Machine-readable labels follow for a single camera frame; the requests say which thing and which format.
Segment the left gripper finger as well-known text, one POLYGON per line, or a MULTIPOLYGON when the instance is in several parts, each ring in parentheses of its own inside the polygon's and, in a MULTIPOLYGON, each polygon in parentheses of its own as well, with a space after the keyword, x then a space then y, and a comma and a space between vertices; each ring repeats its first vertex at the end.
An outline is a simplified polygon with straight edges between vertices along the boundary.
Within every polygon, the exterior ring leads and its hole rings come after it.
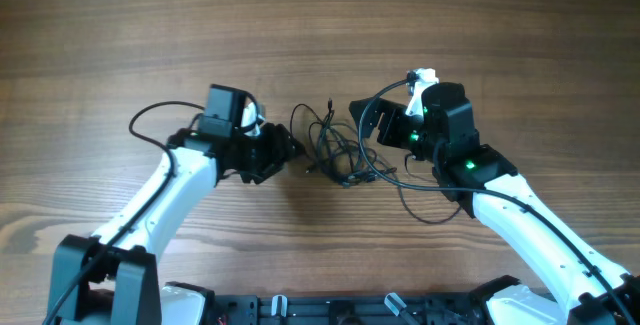
POLYGON ((305 154, 304 145, 285 126, 282 126, 282 141, 284 160, 293 160, 305 154))
POLYGON ((255 185, 260 185, 270 177, 277 174, 279 171, 279 166, 269 165, 263 169, 240 170, 239 175, 242 179, 242 182, 245 184, 253 182, 255 185))

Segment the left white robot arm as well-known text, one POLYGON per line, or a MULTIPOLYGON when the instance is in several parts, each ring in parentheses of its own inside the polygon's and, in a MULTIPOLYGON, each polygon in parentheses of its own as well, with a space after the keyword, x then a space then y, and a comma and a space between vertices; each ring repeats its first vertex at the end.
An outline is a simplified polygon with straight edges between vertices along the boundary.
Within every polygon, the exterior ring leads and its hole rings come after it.
POLYGON ((158 262, 191 210, 220 181, 261 184, 302 155, 249 92, 213 84, 189 126, 156 141, 161 162, 129 203, 88 237, 66 236, 53 259, 47 324, 225 324, 214 291, 160 285, 158 262))

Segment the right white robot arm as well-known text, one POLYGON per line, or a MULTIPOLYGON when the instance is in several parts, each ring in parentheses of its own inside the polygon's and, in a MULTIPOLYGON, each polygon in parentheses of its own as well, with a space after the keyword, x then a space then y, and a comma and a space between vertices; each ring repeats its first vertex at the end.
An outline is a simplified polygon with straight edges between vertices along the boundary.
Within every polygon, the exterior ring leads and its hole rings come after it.
POLYGON ((481 144, 462 85, 411 86, 409 105, 375 94, 349 111, 359 138, 433 164, 435 191, 492 229, 543 282, 550 297, 503 276, 475 290, 490 324, 636 324, 639 279, 594 250, 534 193, 502 154, 481 144))

